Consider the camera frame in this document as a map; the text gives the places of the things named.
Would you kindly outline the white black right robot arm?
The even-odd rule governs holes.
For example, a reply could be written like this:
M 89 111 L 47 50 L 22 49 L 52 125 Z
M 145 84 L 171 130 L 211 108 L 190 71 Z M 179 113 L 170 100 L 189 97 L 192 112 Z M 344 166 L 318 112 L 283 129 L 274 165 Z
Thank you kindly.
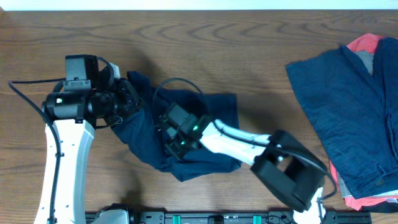
M 295 223 L 324 223 L 326 165 L 291 134 L 254 134 L 232 128 L 219 119 L 194 114 L 162 115 L 160 127 L 170 136 L 168 150 L 178 159 L 204 147 L 250 165 L 251 172 L 283 204 L 290 207 Z

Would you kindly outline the navy blue shorts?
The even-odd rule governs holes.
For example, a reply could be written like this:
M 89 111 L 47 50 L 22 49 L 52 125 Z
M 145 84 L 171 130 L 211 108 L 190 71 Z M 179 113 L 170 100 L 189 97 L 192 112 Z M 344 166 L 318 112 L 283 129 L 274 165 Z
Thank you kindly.
M 189 151 L 183 159 L 178 160 L 166 148 L 165 142 L 169 136 L 159 129 L 156 120 L 172 103 L 177 103 L 197 117 L 210 110 L 216 119 L 238 128 L 238 104 L 235 94 L 205 95 L 208 103 L 205 106 L 203 98 L 194 91 L 165 88 L 156 91 L 149 78 L 139 72 L 130 71 L 127 77 L 144 100 L 144 107 L 111 129 L 140 161 L 161 172 L 171 173 L 181 182 L 212 173 L 230 173 L 241 167 L 241 161 L 224 154 L 212 153 L 204 148 Z

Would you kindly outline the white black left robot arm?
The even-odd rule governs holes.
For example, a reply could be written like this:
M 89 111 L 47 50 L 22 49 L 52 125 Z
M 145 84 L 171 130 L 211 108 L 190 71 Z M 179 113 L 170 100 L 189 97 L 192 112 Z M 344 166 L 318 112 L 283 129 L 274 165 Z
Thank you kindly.
M 96 121 L 111 126 L 136 112 L 140 100 L 124 78 L 94 85 L 91 80 L 60 81 L 43 103 L 47 158 L 39 209 L 34 223 L 129 223 L 126 208 L 85 210 L 88 155 Z

